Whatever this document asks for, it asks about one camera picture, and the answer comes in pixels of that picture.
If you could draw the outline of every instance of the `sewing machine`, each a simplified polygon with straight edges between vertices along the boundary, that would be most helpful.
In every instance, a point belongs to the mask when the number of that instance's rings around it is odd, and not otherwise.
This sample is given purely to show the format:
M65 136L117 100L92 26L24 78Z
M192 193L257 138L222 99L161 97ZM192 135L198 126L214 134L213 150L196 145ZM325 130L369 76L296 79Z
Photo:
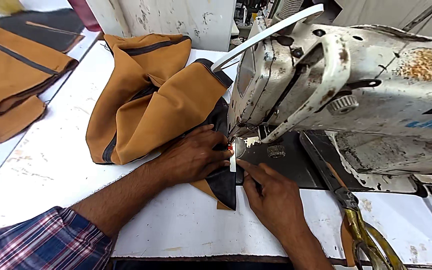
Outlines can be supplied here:
M249 37L269 25L257 17ZM325 131L364 187L432 186L432 37L300 21L249 47L238 63L229 137L244 140L240 150L248 139L267 144L277 160L287 154L284 134L303 130Z

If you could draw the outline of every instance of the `tan bag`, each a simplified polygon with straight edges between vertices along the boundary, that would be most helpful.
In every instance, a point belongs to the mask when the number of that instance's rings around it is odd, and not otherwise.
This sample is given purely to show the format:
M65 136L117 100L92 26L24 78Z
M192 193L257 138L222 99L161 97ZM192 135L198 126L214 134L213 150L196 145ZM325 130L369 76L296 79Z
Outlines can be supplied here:
M78 61L0 28L0 143L22 131L45 110L36 95Z
M202 123L232 80L206 59L184 68L191 40L181 34L105 35L114 71L89 120L93 162L126 164Z

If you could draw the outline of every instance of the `plaid shirt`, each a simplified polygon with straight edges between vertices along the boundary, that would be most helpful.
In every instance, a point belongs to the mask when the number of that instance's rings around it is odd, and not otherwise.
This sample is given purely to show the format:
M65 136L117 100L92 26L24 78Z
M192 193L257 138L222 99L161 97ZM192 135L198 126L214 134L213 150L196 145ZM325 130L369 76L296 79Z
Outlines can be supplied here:
M0 269L103 269L111 238L70 208L0 228Z

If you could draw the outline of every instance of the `hand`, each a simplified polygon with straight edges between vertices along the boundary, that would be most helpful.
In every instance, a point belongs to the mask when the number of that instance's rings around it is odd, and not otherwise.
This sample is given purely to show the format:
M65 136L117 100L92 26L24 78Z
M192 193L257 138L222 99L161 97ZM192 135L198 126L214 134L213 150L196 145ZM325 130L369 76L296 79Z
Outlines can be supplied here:
M213 150L217 144L228 144L225 135L212 131L213 127L211 124L196 128L148 162L154 173L161 174L159 178L166 187L202 180L215 169L230 165L227 159L233 150Z
M256 166L239 159L236 162L245 170L243 187L249 206L283 246L294 238L313 236L304 219L300 190L295 181L264 163ZM262 189L256 187L255 181Z

